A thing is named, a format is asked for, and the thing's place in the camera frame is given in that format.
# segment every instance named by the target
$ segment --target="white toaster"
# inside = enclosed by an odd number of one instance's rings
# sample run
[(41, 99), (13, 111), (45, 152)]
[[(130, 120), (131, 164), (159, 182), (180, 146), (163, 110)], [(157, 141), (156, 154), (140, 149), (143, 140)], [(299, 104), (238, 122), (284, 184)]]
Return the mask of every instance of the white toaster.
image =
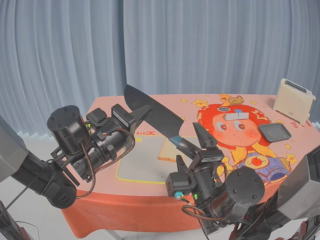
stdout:
[(312, 92), (285, 78), (281, 79), (273, 110), (278, 111), (301, 125), (309, 119), (309, 112), (316, 97)]

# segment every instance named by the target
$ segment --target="toaster slot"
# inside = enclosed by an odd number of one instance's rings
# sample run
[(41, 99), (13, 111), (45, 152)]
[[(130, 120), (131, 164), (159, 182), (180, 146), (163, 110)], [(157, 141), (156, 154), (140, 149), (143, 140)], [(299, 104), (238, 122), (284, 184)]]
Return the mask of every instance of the toaster slot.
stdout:
[(307, 94), (307, 90), (299, 85), (297, 85), (294, 82), (290, 82), (289, 80), (285, 80), (284, 82), (285, 85), (292, 87), (293, 89), (296, 89), (304, 94)]

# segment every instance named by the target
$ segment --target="table leg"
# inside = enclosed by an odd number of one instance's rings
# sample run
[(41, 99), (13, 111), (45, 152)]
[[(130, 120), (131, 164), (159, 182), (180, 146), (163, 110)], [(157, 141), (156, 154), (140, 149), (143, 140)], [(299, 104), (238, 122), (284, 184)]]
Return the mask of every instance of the table leg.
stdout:
[(123, 240), (114, 230), (103, 229), (102, 231), (109, 237), (110, 240)]

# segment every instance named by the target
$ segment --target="table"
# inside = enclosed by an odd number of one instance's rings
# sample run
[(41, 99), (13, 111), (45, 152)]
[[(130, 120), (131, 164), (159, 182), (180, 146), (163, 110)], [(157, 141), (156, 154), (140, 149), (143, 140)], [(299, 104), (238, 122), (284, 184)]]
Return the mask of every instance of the table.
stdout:
[[(178, 94), (152, 97), (185, 121), (180, 135), (194, 144), (198, 141), (193, 122), (199, 121), (211, 133), (215, 129), (213, 134), (225, 155), (228, 170), (244, 163), (257, 168), (265, 182), (262, 202), (274, 194), (303, 156), (320, 144), (320, 133), (309, 121), (302, 126), (272, 110), (274, 95)], [(111, 107), (117, 103), (130, 111), (124, 98), (116, 96), (97, 98), (89, 112), (100, 107), (110, 115)], [(221, 123), (222, 114), (226, 111), (249, 113), (249, 119)], [(257, 126), (269, 122), (283, 123), (292, 138), (268, 143), (261, 137)], [(179, 151), (146, 122), (138, 127), (135, 137), (137, 143), (131, 153), (97, 173), (93, 193), (62, 210), (77, 238), (84, 238), (99, 229), (175, 232), (200, 228), (197, 219), (181, 211), (184, 202), (167, 197), (165, 180), (170, 172), (177, 171), (175, 162), (169, 160), (180, 154)], [(191, 160), (184, 159), (189, 165)], [(268, 168), (264, 167), (266, 160), (269, 160), (268, 166), (274, 168), (271, 174), (265, 170)], [(91, 184), (82, 181), (72, 167), (69, 169), (81, 182), (78, 195), (88, 191)]]

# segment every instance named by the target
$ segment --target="cartoon face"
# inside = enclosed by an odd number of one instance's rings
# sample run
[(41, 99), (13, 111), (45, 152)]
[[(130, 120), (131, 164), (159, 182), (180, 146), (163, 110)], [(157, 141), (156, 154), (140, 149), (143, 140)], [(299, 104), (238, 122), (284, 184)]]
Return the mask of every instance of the cartoon face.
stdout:
[(225, 114), (218, 114), (212, 118), (212, 125), (214, 138), (229, 146), (247, 147), (261, 138), (258, 127), (250, 119), (226, 121)]

